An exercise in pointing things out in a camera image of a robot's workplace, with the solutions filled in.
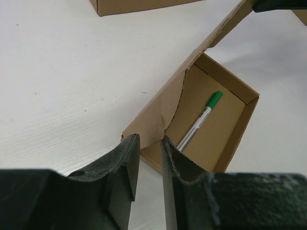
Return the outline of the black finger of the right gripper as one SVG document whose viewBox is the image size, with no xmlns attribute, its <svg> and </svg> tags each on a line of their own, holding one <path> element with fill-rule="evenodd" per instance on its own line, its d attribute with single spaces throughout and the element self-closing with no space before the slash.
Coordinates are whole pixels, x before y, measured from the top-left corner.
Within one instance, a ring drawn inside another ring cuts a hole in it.
<svg viewBox="0 0 307 230">
<path fill-rule="evenodd" d="M 307 0 L 257 0 L 253 5 L 254 12 L 273 10 L 306 10 Z"/>
</svg>

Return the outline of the green white marker pen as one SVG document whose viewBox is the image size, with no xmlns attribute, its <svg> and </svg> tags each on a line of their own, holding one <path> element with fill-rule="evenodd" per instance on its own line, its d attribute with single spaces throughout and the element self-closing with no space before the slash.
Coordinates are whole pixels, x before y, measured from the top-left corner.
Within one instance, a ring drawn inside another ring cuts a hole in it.
<svg viewBox="0 0 307 230">
<path fill-rule="evenodd" d="M 223 96 L 222 91 L 216 91 L 214 92 L 209 99 L 207 100 L 205 104 L 204 111 L 202 114 L 197 118 L 197 120 L 194 122 L 194 124 L 191 126 L 189 131 L 186 133 L 186 135 L 182 138 L 180 143 L 177 146 L 177 149 L 179 151 L 183 151 L 185 147 L 189 144 L 193 136 L 197 133 L 197 131 L 200 129 L 202 124 L 205 122 L 213 108 L 217 105 L 217 103 L 220 101 L 220 99 Z"/>
</svg>

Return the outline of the large closed cardboard box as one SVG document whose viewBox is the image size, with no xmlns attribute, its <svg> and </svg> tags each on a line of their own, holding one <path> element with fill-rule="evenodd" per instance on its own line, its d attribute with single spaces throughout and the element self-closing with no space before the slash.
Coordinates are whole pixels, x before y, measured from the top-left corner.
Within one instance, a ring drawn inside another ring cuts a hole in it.
<svg viewBox="0 0 307 230">
<path fill-rule="evenodd" d="M 102 17 L 171 7 L 197 1 L 199 0 L 90 0 L 90 3 L 96 13 Z"/>
</svg>

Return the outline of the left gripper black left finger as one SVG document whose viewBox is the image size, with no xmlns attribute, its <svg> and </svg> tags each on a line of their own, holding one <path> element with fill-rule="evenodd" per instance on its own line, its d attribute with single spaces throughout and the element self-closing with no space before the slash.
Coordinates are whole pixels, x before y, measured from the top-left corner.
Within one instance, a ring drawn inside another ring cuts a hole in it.
<svg viewBox="0 0 307 230">
<path fill-rule="evenodd" d="M 133 134 L 68 176 L 50 169 L 3 169 L 0 227 L 125 230 L 136 196 L 139 161 L 140 137 Z"/>
</svg>

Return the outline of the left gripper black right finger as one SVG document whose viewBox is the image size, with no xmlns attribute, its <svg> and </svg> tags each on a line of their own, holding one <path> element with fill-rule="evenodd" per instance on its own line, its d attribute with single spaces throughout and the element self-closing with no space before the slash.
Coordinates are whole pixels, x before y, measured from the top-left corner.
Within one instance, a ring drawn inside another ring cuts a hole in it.
<svg viewBox="0 0 307 230">
<path fill-rule="evenodd" d="M 307 179 L 295 173 L 209 172 L 161 141 L 169 230 L 304 230 Z"/>
</svg>

